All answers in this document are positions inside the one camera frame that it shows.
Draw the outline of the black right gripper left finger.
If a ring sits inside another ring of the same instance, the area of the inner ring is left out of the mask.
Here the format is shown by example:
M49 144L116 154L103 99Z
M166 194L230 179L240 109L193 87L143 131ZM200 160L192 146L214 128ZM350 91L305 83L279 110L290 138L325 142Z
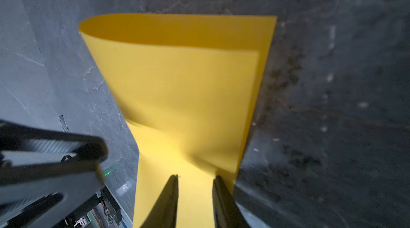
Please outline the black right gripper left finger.
M141 228L175 228L179 198L178 176L172 175L164 186Z

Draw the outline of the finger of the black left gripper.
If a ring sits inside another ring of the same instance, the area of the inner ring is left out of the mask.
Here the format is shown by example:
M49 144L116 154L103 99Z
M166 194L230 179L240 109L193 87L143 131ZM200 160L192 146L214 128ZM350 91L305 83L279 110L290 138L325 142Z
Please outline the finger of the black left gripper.
M57 158L95 160L108 157L106 142L98 136L58 132L1 120L1 169L51 164Z
M94 161L1 168L1 224L27 205L51 196L20 225L56 225L104 187L104 175Z

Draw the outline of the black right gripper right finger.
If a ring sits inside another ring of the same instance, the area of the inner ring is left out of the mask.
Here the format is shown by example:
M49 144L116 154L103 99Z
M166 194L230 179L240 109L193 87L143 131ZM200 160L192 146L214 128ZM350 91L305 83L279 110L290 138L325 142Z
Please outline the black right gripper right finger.
M216 228L250 228L219 175L212 185L212 204Z

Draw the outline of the yellow square paper sheet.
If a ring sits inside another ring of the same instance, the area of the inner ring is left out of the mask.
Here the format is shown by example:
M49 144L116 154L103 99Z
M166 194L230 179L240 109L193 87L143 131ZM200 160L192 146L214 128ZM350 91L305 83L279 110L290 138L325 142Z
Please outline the yellow square paper sheet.
M178 179L176 225L215 225L212 188L233 192L276 16L106 14L79 32L139 150L133 225Z

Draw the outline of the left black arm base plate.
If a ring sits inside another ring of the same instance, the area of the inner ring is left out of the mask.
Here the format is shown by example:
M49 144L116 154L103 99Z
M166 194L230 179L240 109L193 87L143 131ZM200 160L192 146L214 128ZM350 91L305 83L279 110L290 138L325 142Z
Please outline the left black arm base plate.
M68 228L126 228L121 208L107 187L65 218Z

